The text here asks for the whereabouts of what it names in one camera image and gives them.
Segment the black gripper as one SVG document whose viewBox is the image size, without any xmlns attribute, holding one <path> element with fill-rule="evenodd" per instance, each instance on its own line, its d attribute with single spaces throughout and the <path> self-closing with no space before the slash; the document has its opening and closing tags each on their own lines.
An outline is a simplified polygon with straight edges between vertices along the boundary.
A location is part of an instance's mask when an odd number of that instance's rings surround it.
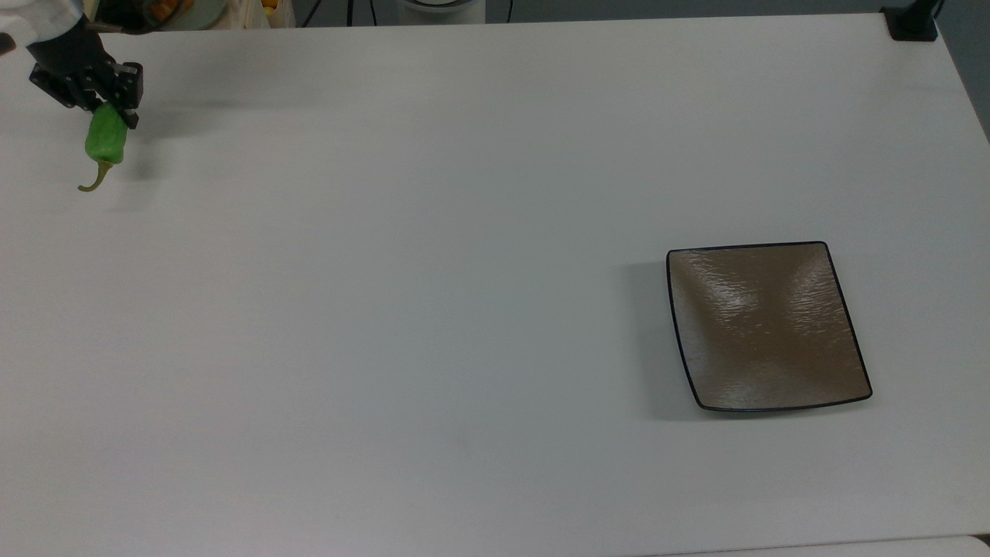
<svg viewBox="0 0 990 557">
<path fill-rule="evenodd" d="M 87 23 L 88 18 L 82 17 L 63 35 L 27 46 L 36 61 L 29 82 L 67 108 L 95 112 L 108 102 L 128 130 L 135 130 L 144 96 L 144 67 L 131 61 L 117 63 Z"/>
</svg>

